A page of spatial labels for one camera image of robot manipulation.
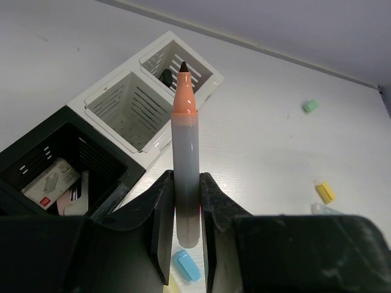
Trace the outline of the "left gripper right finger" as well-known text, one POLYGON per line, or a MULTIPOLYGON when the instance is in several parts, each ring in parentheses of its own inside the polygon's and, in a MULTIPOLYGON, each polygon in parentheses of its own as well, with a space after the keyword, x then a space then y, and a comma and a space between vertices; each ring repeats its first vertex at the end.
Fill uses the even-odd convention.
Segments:
POLYGON ((390 249, 356 215, 252 215, 200 176, 208 292, 389 292, 390 249))

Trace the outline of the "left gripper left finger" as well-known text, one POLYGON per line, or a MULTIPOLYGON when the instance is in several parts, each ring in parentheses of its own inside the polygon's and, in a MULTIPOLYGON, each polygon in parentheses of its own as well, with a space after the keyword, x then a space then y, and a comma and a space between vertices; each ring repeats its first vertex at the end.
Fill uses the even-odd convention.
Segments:
POLYGON ((162 292, 169 282, 174 176, 102 219, 1 218, 2 292, 162 292))

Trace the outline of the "pink mini stapler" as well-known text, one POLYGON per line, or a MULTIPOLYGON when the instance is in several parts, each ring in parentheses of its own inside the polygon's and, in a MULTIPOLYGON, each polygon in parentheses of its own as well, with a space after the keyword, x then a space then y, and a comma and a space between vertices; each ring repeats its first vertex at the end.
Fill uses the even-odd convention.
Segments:
POLYGON ((78 179, 56 201, 61 216, 84 215, 89 209, 89 171, 83 171, 78 179))

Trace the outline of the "yellow highlighter cap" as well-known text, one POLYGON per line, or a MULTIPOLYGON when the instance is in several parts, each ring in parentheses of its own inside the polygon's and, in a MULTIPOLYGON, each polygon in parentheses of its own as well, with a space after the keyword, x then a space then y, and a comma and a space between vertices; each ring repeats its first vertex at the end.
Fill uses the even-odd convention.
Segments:
POLYGON ((330 204, 336 199, 335 192, 326 181, 315 181, 315 190, 325 204, 330 204))

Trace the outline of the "grey orange-tipped highlighter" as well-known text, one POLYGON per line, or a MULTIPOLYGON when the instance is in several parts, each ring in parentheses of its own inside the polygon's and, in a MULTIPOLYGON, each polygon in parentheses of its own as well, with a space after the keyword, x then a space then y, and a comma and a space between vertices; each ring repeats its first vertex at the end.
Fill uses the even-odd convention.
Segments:
POLYGON ((171 113, 177 239, 184 248, 200 238, 199 113, 191 73, 183 61, 171 113))

